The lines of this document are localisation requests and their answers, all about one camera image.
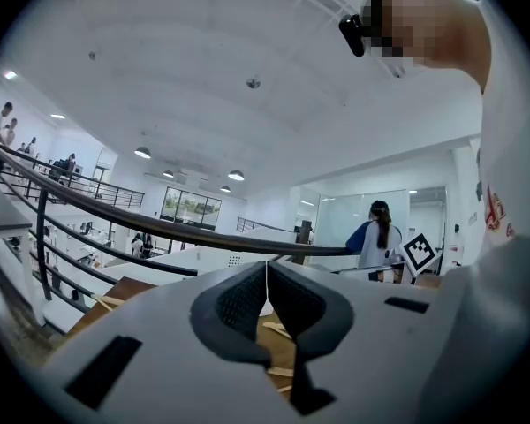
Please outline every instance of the black slot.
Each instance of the black slot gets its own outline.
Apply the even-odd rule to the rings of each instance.
[[[414,311],[414,313],[424,314],[430,306],[428,303],[422,303],[421,301],[401,299],[400,297],[389,297],[385,300],[387,305],[392,307],[402,307],[403,309],[408,309],[409,311]]]
[[[84,405],[98,408],[140,346],[133,337],[115,337],[65,390]]]

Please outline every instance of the woman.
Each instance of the woman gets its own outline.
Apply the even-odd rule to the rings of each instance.
[[[385,253],[401,244],[402,235],[390,222],[389,205],[385,201],[371,204],[369,221],[363,223],[345,243],[352,254],[360,254],[358,268],[383,265]]]
[[[149,259],[149,256],[151,256],[151,249],[153,248],[153,244],[151,243],[151,236],[148,234],[147,236],[144,236],[144,239],[145,241],[143,242],[141,257]]]
[[[143,247],[143,242],[141,242],[141,235],[137,233],[132,240],[132,256],[139,258],[142,247]]]

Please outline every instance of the red logo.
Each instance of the red logo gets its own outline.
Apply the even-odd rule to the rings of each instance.
[[[485,224],[487,225],[487,229],[498,232],[500,226],[501,226],[501,220],[506,217],[506,214],[504,213],[504,206],[501,200],[498,199],[498,196],[496,196],[496,193],[493,193],[491,195],[491,189],[487,185],[487,200],[486,200],[486,206],[485,206]]]

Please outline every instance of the window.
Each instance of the window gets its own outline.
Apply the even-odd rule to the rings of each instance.
[[[179,198],[180,198],[180,190],[167,187],[167,194],[165,195],[165,201],[163,202],[163,208],[161,209],[161,215],[171,217],[172,220],[174,221],[175,214],[177,213]]]
[[[212,198],[208,198],[208,202],[206,204],[206,212],[204,212],[204,217],[202,218],[202,222],[204,224],[216,226],[216,222],[218,221],[218,214],[220,213],[221,206],[222,206],[222,202],[220,200],[213,200]]]
[[[167,187],[161,218],[214,230],[221,206],[220,200]]]

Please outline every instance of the glass wall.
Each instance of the glass wall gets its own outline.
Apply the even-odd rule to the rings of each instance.
[[[214,230],[221,206],[220,200],[167,187],[161,219]]]
[[[369,210],[375,200],[389,205],[392,224],[403,234],[408,234],[410,211],[409,193],[406,190],[383,193],[356,194],[351,196],[322,196],[314,244],[322,246],[345,246],[347,239],[369,219]],[[312,264],[321,264],[332,269],[355,267],[358,256],[313,257]]]

